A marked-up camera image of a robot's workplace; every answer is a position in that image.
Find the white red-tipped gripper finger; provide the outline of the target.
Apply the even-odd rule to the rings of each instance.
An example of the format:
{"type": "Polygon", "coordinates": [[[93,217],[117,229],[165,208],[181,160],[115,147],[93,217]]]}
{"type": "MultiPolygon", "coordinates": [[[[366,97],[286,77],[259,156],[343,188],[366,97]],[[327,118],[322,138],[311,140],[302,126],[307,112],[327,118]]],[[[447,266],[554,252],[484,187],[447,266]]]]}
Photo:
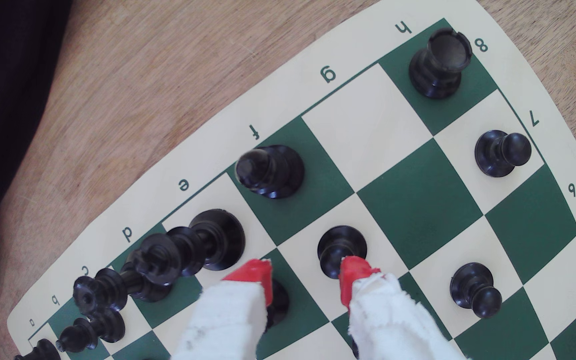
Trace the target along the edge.
{"type": "Polygon", "coordinates": [[[172,359],[256,359],[273,301],[273,266],[251,259],[196,301],[172,359]]]}
{"type": "Polygon", "coordinates": [[[348,333],[360,359],[466,359],[394,274],[359,256],[346,256],[339,280],[340,300],[349,312],[348,333]]]}

